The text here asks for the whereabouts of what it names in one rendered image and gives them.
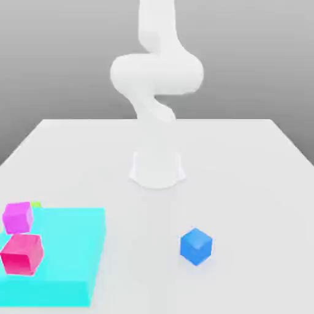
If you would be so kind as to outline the small blue cube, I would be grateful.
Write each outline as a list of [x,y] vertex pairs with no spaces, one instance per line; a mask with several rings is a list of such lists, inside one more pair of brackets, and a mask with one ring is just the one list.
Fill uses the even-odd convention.
[[198,228],[190,230],[180,239],[180,255],[198,266],[212,254],[213,239]]

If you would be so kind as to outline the small magenta cube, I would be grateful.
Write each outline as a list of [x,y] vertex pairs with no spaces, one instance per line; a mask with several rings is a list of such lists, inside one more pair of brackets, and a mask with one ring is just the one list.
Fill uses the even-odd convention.
[[2,214],[4,229],[7,234],[31,232],[33,209],[30,202],[8,203]]

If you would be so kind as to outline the small pink cube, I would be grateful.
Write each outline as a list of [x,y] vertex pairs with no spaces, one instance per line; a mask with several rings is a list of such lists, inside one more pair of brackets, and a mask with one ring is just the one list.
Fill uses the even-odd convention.
[[0,251],[7,275],[33,276],[43,257],[42,239],[37,234],[14,234]]

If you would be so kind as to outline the large cyan box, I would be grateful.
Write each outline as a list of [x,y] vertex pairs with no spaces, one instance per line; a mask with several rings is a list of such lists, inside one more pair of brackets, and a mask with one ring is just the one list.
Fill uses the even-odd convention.
[[34,208],[44,257],[33,276],[7,275],[0,307],[89,307],[105,239],[103,208]]

